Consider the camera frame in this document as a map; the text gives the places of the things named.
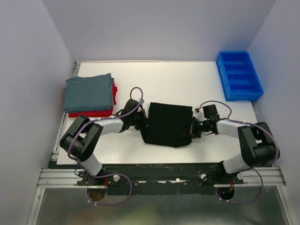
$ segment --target white table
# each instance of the white table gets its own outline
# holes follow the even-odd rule
[[[144,92],[144,108],[150,102],[197,106],[207,100],[225,102],[215,62],[93,62],[81,63],[79,76],[112,73],[118,87],[114,112],[122,109],[130,90],[139,86]],[[135,90],[133,98],[140,93]],[[251,102],[226,102],[232,108],[232,119],[257,122]],[[216,104],[221,117],[228,109]],[[68,118],[66,131],[74,119]],[[75,164],[59,147],[57,164]],[[171,148],[145,144],[139,131],[100,137],[94,154],[103,164],[208,163],[228,159],[240,152],[238,139],[226,135],[203,136],[189,146]]]

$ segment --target blue plastic bin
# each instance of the blue plastic bin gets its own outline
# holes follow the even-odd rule
[[[248,52],[220,52],[217,69],[226,101],[256,101],[263,94]]]

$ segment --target lavender wall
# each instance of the lavender wall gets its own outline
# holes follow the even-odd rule
[[[0,223],[24,225],[74,64],[41,0],[3,2],[0,21]]]
[[[43,0],[71,56],[215,60],[246,50],[275,0]]]
[[[300,1],[277,0],[249,48],[265,94],[254,104],[278,141],[290,200],[300,211]]]

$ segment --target black garment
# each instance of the black garment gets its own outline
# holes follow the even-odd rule
[[[189,145],[191,137],[180,137],[193,116],[192,107],[151,103],[149,107],[149,129],[141,130],[147,144],[182,147]]]

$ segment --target stack of folded cloths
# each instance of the stack of folded cloths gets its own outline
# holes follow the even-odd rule
[[[66,80],[64,110],[69,117],[108,117],[116,104],[117,87],[111,74]]]

